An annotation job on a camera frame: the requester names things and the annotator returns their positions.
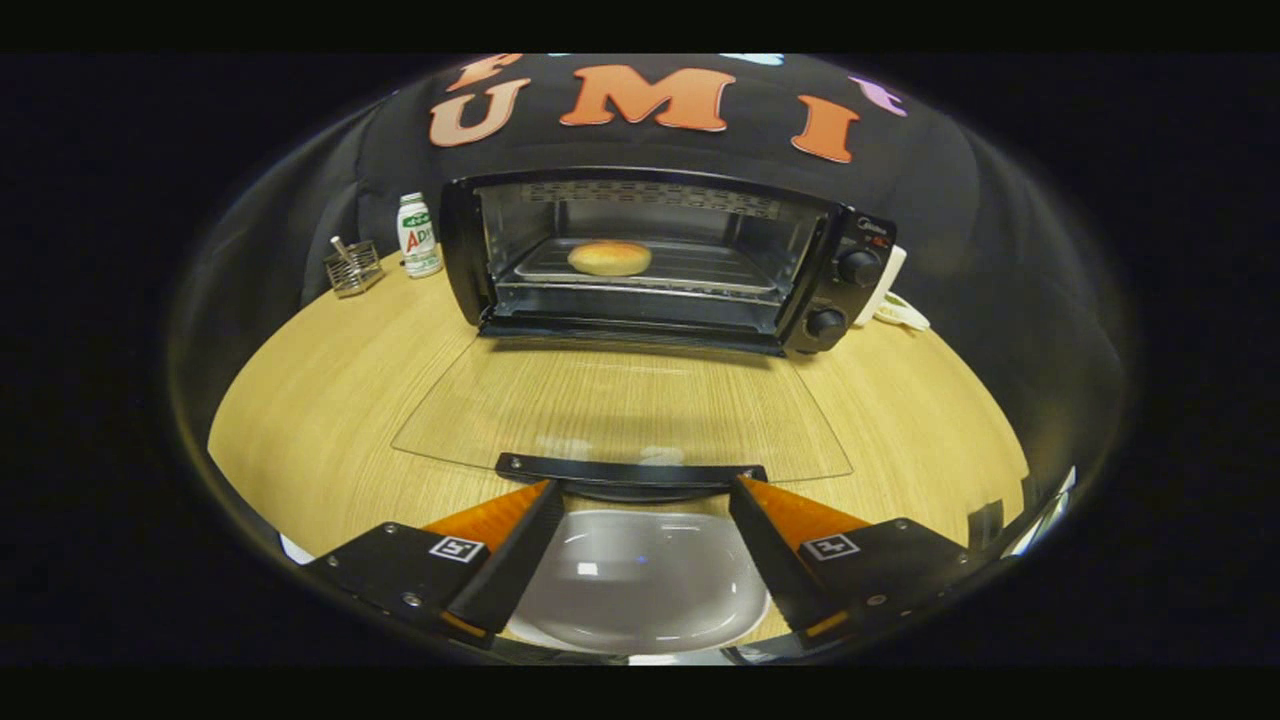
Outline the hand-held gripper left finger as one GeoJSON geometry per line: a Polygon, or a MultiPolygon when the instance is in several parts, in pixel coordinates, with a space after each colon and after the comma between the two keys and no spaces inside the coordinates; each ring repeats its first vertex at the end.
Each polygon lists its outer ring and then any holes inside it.
{"type": "Polygon", "coordinates": [[[303,571],[417,632],[489,650],[564,518],[559,480],[540,480],[426,527],[384,521],[303,571]]]}

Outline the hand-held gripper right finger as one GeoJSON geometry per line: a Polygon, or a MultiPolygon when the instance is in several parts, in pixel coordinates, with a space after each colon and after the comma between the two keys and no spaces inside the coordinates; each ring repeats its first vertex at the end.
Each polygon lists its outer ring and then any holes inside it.
{"type": "Polygon", "coordinates": [[[879,639],[923,618],[982,559],[911,519],[864,521],[751,477],[730,482],[730,515],[806,650],[879,639]]]}

